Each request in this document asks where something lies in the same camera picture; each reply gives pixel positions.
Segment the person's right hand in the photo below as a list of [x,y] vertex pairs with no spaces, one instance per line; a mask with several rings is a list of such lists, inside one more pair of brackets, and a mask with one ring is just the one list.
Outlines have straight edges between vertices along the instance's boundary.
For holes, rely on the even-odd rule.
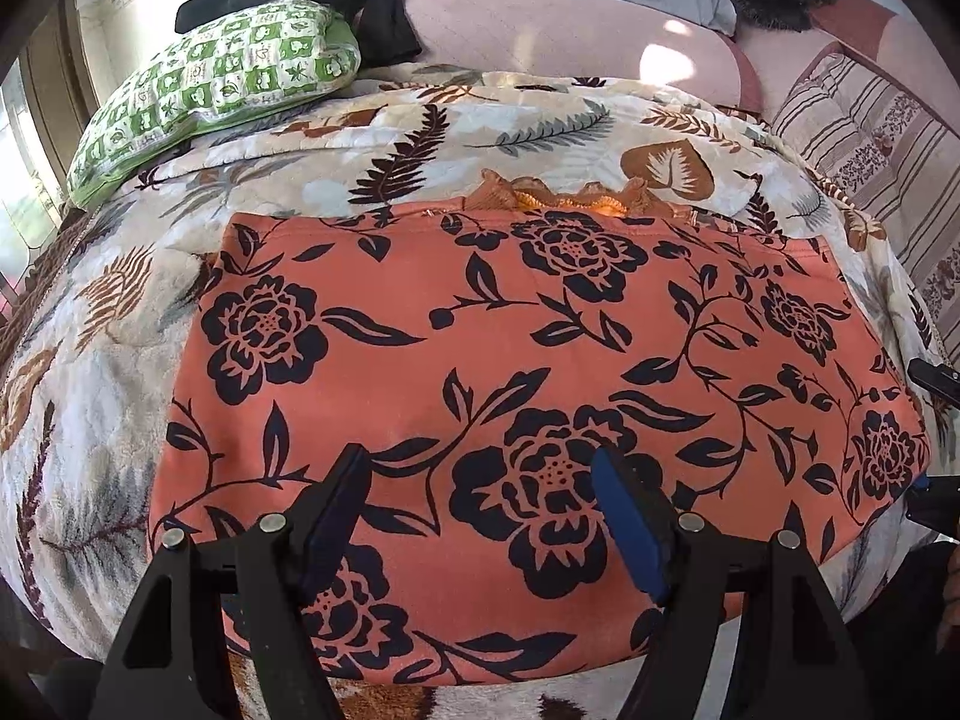
[[938,652],[945,652],[960,626],[960,548],[955,548],[947,562],[947,580],[942,593],[946,607],[937,628]]

